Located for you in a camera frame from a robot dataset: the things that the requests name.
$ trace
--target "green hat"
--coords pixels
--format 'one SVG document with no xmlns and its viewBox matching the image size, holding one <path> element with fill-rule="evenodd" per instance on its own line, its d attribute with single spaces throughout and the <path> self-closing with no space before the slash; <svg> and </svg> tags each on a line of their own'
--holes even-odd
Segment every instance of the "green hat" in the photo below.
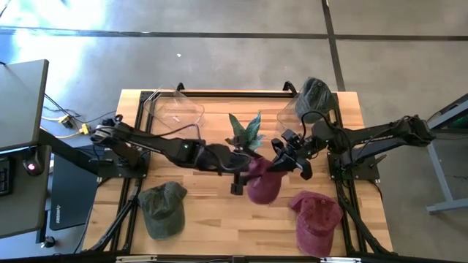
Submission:
<svg viewBox="0 0 468 263">
<path fill-rule="evenodd" d="M 138 194 L 150 237 L 161 240 L 182 231 L 185 224 L 182 199 L 186 194 L 187 190 L 177 182 L 167 182 Z"/>
</svg>

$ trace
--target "wooden tabletop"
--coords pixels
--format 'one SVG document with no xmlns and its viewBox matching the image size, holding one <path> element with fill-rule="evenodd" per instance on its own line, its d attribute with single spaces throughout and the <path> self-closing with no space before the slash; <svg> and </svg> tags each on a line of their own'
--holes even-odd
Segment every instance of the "wooden tabletop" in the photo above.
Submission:
<svg viewBox="0 0 468 263">
<path fill-rule="evenodd" d="M 124 116 L 124 122 L 135 123 L 140 90 L 123 90 L 117 113 Z M 363 128 L 363 119 L 355 92 L 338 92 L 339 106 L 344 126 L 349 129 Z M 273 98 L 191 98 L 205 107 L 205 123 L 201 128 L 207 143 L 225 143 L 233 131 L 228 113 L 232 113 L 246 126 L 262 112 L 259 134 L 265 134 L 263 146 L 258 152 L 267 159 L 275 155 L 270 140 L 281 138 L 277 131 L 276 115 L 290 99 Z M 161 123 L 154 121 L 152 132 L 157 133 Z M 329 179 L 326 150 L 311 160 L 314 176 L 303 180 L 299 171 L 283 177 L 282 188 L 276 201 L 270 205 L 256 205 L 243 196 L 230 194 L 232 175 L 217 176 L 214 173 L 183 169 L 171 164 L 164 156 L 151 154 L 148 177 L 143 181 L 142 190 L 177 181 L 188 194 L 184 199 L 186 225 L 182 233 L 168 240 L 152 240 L 146 231 L 141 209 L 138 209 L 132 254 L 226 254 L 226 255 L 302 255 L 296 245 L 296 214 L 287 203 L 302 190 L 318 192 L 336 199 L 336 189 Z M 105 233 L 116 216 L 122 179 L 111 179 L 98 188 L 83 249 L 90 248 Z M 389 251 L 392 250 L 390 235 L 380 195 L 375 186 L 367 181 L 356 181 L 361 218 L 372 234 Z M 351 224 L 352 242 L 358 247 L 355 225 Z M 122 224 L 120 244 L 127 230 L 127 220 Z M 341 224 L 335 230 L 332 256 L 345 255 Z"/>
</svg>

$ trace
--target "artificial plant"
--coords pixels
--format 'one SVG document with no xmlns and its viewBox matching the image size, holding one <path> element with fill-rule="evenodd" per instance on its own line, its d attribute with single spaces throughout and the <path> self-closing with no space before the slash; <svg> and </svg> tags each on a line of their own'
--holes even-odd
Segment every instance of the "artificial plant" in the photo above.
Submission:
<svg viewBox="0 0 468 263">
<path fill-rule="evenodd" d="M 237 149 L 250 149 L 255 150 L 262 145 L 261 139 L 265 135 L 258 135 L 260 130 L 260 119 L 261 112 L 258 113 L 257 117 L 250 121 L 246 128 L 242 127 L 239 120 L 232 114 L 229 113 L 229 120 L 233 126 L 234 138 L 226 139 L 226 142 L 233 145 Z"/>
</svg>

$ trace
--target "red hat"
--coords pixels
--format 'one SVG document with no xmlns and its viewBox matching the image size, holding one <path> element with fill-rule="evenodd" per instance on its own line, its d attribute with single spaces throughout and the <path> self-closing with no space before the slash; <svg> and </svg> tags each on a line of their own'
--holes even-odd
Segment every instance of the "red hat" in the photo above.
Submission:
<svg viewBox="0 0 468 263">
<path fill-rule="evenodd" d="M 333 233 L 343 212 L 323 194 L 302 191 L 289 203 L 298 213 L 296 237 L 299 249 L 307 255 L 326 257 L 333 245 Z"/>
<path fill-rule="evenodd" d="M 281 179 L 286 172 L 266 172 L 273 163 L 263 157 L 253 159 L 248 175 L 260 175 L 247 182 L 247 194 L 252 202 L 259 205 L 270 204 L 279 194 Z"/>
</svg>

